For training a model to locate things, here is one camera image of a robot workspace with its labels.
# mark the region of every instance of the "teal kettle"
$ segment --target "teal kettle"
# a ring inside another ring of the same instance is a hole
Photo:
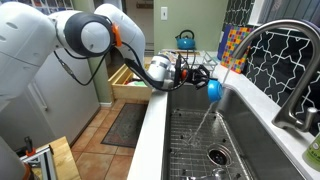
[[[194,33],[191,30],[189,30],[189,29],[183,30],[175,38],[177,40],[177,46],[179,49],[182,49],[182,50],[194,50],[195,49],[196,42],[194,41]]]

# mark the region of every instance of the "sink drain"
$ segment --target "sink drain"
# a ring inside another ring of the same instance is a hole
[[[230,151],[220,144],[212,144],[208,148],[207,156],[211,162],[220,166],[231,164]]]

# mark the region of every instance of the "tile floor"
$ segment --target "tile floor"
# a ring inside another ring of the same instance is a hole
[[[82,180],[127,179],[134,148],[100,144],[125,103],[148,102],[119,99],[102,108],[71,147]]]

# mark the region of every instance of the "open drawer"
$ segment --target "open drawer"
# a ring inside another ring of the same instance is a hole
[[[109,79],[113,98],[149,101],[152,91],[149,87],[126,85],[127,82],[131,81],[132,77],[132,71],[126,65],[123,65]]]

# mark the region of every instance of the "stainless steel sink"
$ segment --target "stainless steel sink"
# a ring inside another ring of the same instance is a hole
[[[210,105],[206,88],[184,85],[168,102],[162,179],[215,179],[218,168],[227,179],[305,179],[232,88],[224,88],[191,145]]]

